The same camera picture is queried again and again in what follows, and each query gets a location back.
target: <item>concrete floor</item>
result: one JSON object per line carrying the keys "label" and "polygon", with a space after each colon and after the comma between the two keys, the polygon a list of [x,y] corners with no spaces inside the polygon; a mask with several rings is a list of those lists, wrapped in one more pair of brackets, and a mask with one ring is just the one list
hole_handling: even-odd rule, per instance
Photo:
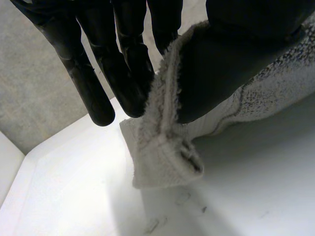
{"label": "concrete floor", "polygon": [[[206,19],[205,0],[184,0],[180,33]],[[147,12],[144,40],[155,70],[161,59]],[[83,44],[110,98],[113,93]],[[0,0],[0,130],[24,153],[87,114],[65,68],[44,36],[8,0]]]}

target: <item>terry cloth towel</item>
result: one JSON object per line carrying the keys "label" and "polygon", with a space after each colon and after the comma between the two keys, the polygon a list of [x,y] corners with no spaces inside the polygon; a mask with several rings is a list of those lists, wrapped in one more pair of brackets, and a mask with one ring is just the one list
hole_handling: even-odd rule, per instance
{"label": "terry cloth towel", "polygon": [[236,122],[263,119],[315,91],[315,21],[305,22],[306,38],[238,88],[228,99],[201,118],[177,123],[180,49],[196,29],[192,26],[175,40],[160,63],[143,117],[120,127],[134,163],[135,188],[185,185],[202,177],[204,166],[192,139],[215,135]]}

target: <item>white tray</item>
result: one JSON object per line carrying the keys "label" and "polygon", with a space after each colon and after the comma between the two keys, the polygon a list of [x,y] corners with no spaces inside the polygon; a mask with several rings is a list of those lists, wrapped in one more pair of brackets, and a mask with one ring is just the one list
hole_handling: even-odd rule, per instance
{"label": "white tray", "polygon": [[0,210],[1,236],[315,235],[315,96],[195,141],[205,177],[139,191],[116,120],[78,120],[30,152]]}

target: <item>white towel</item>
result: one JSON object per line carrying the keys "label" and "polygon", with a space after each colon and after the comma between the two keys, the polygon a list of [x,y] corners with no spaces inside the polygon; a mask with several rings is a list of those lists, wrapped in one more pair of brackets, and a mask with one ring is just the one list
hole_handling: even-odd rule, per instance
{"label": "white towel", "polygon": [[133,186],[171,187],[202,177],[204,167],[192,139],[218,134],[232,123],[272,116],[314,92],[314,22],[310,17],[305,23],[307,37],[301,43],[187,125],[177,123],[179,52],[194,30],[209,27],[208,22],[192,26],[174,41],[152,83],[144,116],[120,124],[134,162]]}

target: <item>white container wall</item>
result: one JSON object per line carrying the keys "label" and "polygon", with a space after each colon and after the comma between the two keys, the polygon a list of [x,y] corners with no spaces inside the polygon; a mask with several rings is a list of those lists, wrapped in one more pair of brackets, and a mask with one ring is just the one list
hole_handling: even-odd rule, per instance
{"label": "white container wall", "polygon": [[24,154],[0,132],[0,207],[22,164]]}

